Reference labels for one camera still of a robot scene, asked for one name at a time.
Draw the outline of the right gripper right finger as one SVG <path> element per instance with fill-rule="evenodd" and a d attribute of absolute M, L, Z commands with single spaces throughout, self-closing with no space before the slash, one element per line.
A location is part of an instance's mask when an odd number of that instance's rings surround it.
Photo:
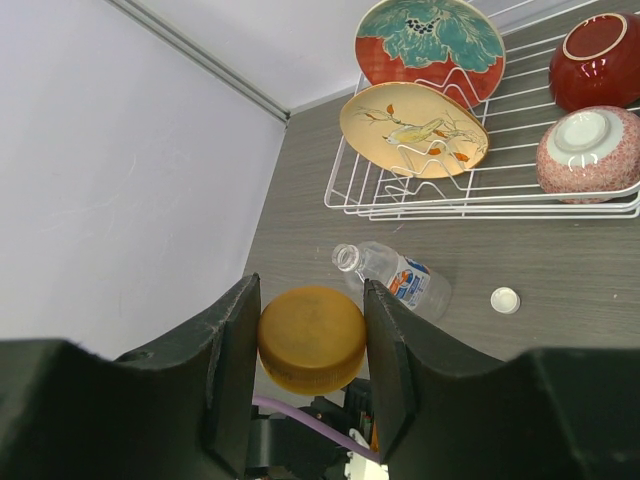
<path fill-rule="evenodd" d="M 381 461 L 393 479 L 635 479 L 639 353 L 535 348 L 509 361 L 364 287 Z"/>

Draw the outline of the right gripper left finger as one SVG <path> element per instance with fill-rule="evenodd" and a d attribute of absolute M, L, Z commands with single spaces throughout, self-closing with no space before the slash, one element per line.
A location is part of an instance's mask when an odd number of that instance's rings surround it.
<path fill-rule="evenodd" d="M 240 479 L 260 279 L 114 360 L 62 339 L 1 344 L 5 479 Z"/>

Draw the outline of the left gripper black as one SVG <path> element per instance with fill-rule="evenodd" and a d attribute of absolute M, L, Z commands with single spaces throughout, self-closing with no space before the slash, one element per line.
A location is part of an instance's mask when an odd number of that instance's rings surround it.
<path fill-rule="evenodd" d="M 356 429 L 375 452 L 372 391 L 366 379 L 343 388 L 342 404 L 316 396 L 295 414 L 270 398 L 254 401 L 246 460 L 247 479 L 346 479 L 347 452 L 375 462 L 375 453 L 349 437 Z"/>

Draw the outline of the orange bottle cap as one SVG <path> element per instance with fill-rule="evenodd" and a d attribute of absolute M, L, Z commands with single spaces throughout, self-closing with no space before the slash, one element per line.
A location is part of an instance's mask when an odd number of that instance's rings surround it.
<path fill-rule="evenodd" d="M 366 352 L 366 322 L 343 293 L 300 287 L 264 308 L 257 341 L 262 366 L 276 384 L 299 395 L 325 395 L 342 389 L 359 373 Z"/>

